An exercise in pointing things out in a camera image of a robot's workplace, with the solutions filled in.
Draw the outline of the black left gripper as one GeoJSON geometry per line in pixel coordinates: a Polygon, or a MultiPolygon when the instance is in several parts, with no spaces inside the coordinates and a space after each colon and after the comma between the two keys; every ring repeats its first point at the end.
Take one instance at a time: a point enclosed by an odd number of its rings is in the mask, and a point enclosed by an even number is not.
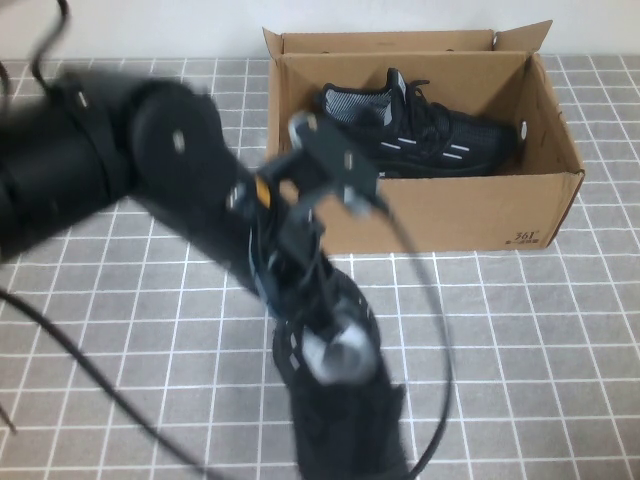
{"type": "Polygon", "coordinates": [[[281,197],[257,194],[252,214],[250,258],[256,274],[267,283],[294,283],[285,296],[286,329],[320,330],[323,299],[327,320],[321,338],[336,339],[353,325],[349,278],[327,258],[320,260],[322,228],[297,218],[281,197]]]}

